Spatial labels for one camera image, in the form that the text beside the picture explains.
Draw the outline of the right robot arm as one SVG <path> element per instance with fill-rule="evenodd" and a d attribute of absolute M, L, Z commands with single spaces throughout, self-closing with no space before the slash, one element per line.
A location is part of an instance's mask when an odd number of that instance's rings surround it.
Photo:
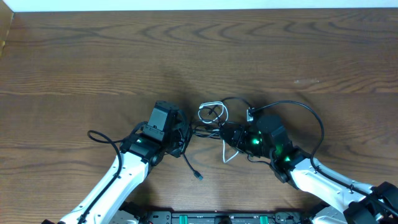
<path fill-rule="evenodd" d="M 265 115 L 248 126 L 226 124 L 221 139 L 238 152 L 269 159 L 275 176 L 293 188 L 319 199 L 310 223 L 382 223 L 397 219 L 397 187 L 357 182 L 324 166 L 294 146 L 280 118 Z"/>

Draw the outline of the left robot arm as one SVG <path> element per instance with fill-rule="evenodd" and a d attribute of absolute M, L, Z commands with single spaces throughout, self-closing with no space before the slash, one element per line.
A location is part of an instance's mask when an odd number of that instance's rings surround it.
<path fill-rule="evenodd" d="M 185 113 L 175 104 L 157 101 L 148 121 L 139 123 L 120 141 L 103 136 L 116 158 L 86 198 L 60 223 L 139 223 L 141 215 L 127 212 L 125 200 L 165 155 L 182 156 L 192 134 Z"/>

